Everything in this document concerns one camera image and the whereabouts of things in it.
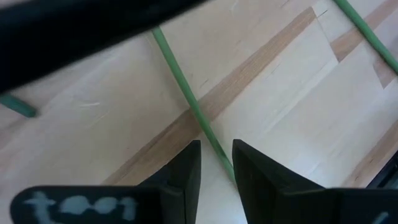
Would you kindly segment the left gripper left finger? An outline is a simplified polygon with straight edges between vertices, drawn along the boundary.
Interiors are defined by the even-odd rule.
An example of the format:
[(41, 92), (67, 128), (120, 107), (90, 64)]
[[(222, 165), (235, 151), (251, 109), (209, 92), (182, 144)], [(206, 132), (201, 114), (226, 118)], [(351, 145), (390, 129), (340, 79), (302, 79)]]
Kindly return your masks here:
[(9, 207), (13, 224), (195, 224), (201, 142), (138, 185), (39, 185)]

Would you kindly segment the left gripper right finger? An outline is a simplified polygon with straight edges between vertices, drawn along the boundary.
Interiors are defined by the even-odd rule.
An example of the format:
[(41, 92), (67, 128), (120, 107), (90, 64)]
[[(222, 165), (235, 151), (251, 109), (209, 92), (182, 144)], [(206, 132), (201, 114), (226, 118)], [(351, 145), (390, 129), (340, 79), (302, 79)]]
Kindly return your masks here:
[(248, 224), (398, 224), (398, 190), (324, 188), (240, 139), (232, 155)]

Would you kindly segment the black artificial tulip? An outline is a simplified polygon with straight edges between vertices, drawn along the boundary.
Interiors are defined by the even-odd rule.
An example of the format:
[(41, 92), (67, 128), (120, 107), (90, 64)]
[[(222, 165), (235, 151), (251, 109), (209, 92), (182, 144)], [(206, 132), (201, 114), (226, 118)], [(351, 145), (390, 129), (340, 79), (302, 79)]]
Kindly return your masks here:
[(27, 118), (37, 115), (37, 110), (33, 106), (10, 94), (0, 96), (0, 104)]
[(200, 109), (200, 105), (198, 104), (197, 99), (195, 98), (190, 85), (188, 84), (176, 58), (174, 53), (172, 52), (167, 39), (165, 38), (164, 33), (160, 27), (156, 27), (151, 30), (152, 35), (154, 36), (157, 45), (164, 56), (167, 65), (169, 66), (174, 79), (176, 80), (181, 92), (183, 93), (187, 103), (193, 111), (194, 117), (197, 119), (202, 131), (205, 136), (209, 140), (211, 146), (213, 147), (215, 154), (221, 162), (221, 165), (225, 169), (228, 177), (231, 179), (232, 183), (236, 185), (236, 179), (234, 176), (234, 169), (232, 163), (229, 161), (227, 155), (225, 154), (221, 144), (217, 140), (208, 120), (206, 119), (204, 113)]

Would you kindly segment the red artificial tulip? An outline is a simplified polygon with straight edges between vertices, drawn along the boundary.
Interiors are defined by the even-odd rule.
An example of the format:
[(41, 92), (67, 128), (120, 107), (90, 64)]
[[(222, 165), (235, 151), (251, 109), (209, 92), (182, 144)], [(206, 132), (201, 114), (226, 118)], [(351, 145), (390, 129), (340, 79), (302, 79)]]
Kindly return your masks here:
[(398, 62), (395, 60), (386, 46), (378, 39), (364, 19), (356, 12), (354, 7), (347, 0), (333, 1), (344, 12), (347, 18), (357, 27), (357, 29), (373, 47), (373, 49), (381, 56), (388, 66), (395, 71), (396, 75), (398, 76)]

